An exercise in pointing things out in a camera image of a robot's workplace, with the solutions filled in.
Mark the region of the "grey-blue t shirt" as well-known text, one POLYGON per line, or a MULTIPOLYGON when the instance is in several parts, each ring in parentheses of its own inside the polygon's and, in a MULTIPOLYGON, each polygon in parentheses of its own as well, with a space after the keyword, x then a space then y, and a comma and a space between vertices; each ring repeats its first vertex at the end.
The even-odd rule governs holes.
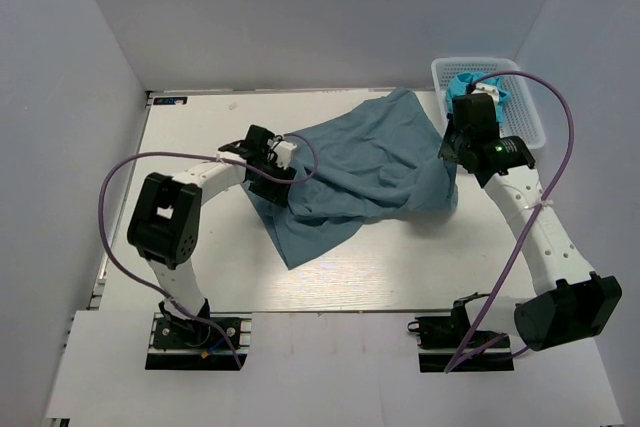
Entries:
POLYGON ((299 133, 310 143, 294 155, 299 182, 287 205, 247 195, 289 269, 345 242, 370 220, 457 206, 457 168, 439 158, 442 137, 408 89, 299 133))

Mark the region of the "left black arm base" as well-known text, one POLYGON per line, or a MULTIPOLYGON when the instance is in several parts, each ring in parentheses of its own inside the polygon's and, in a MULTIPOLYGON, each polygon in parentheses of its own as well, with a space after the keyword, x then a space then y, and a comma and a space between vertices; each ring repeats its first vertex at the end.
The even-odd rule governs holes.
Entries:
POLYGON ((148 371, 240 371, 249 353, 252 330, 250 314, 211 316, 230 339, 240 364, 222 334, 200 324, 195 332, 170 322, 160 312, 154 314, 146 354, 148 371))

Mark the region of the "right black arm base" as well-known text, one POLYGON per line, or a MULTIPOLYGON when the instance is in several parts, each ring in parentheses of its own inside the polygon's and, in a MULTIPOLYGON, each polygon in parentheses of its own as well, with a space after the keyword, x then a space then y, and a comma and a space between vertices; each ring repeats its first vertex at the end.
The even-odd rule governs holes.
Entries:
MULTIPOLYGON (((418 361, 421 373, 443 373, 450 358, 471 326, 472 317, 466 311, 469 302, 487 294, 474 293, 453 303, 449 311, 438 311, 417 315, 407 324, 407 331, 417 337, 418 361)), ((494 341, 488 349, 462 362, 453 373, 458 372, 508 372, 514 370, 511 344, 508 337, 490 330, 477 330, 464 354, 494 341)))

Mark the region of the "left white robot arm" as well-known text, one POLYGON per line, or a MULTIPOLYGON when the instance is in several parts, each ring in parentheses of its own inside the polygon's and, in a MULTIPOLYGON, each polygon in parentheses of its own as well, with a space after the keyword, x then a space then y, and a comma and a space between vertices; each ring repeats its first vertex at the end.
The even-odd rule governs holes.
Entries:
POLYGON ((166 296, 160 310, 178 322, 177 334, 188 345, 205 343, 212 325, 191 263, 202 206, 245 184, 255 195, 284 207, 296 175, 291 166, 295 149, 295 144, 253 125, 243 140, 221 146, 211 161, 175 175, 151 173, 145 178, 127 241, 155 273, 166 296))

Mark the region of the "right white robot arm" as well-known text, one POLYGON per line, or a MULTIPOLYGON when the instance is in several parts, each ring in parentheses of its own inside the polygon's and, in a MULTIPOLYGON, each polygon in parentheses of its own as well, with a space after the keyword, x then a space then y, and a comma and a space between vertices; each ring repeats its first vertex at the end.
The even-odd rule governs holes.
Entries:
POLYGON ((544 198, 535 159, 517 136, 503 137, 493 98, 476 91, 454 98, 440 155, 463 167, 500 210, 524 257, 534 297, 491 292, 458 301, 453 337, 472 346, 488 330, 517 335, 541 351, 599 335, 622 296, 613 276, 599 276, 580 254, 544 198))

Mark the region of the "white plastic basket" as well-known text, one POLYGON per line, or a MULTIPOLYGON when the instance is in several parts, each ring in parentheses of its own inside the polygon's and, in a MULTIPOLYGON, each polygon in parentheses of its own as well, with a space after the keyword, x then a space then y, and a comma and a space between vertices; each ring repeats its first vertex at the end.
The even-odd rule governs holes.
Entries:
MULTIPOLYGON (((503 70, 518 70, 518 65, 507 58, 495 57, 445 57, 431 63, 431 73, 438 101, 442 125, 446 127, 448 106, 445 101, 449 82, 461 72, 493 73, 503 70)), ((504 103, 503 136, 516 135, 522 138, 530 150, 541 149, 546 136, 534 101, 525 79, 518 76, 502 76, 501 87, 509 92, 504 103)))

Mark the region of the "bright blue t shirt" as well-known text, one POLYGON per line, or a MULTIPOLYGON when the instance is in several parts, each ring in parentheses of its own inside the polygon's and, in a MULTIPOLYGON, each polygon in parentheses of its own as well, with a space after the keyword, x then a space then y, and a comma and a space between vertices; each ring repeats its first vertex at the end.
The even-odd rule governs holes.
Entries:
MULTIPOLYGON (((453 103, 452 103, 453 99, 457 96, 464 95, 466 93, 467 85, 477 80, 478 78, 483 77, 484 75, 485 73, 480 71, 460 72, 449 81, 446 92, 445 92, 445 97, 444 97, 444 100, 447 105, 448 113, 453 112, 453 103)), ((500 125, 503 124, 505 119, 504 108, 506 106, 506 103, 511 98, 510 92, 503 88, 502 81, 503 81, 503 78, 500 76, 492 77, 492 78, 489 78, 488 80, 485 80, 485 83, 487 85, 496 87, 499 93, 499 101, 497 106, 495 107, 495 110, 496 110, 496 118, 500 125)))

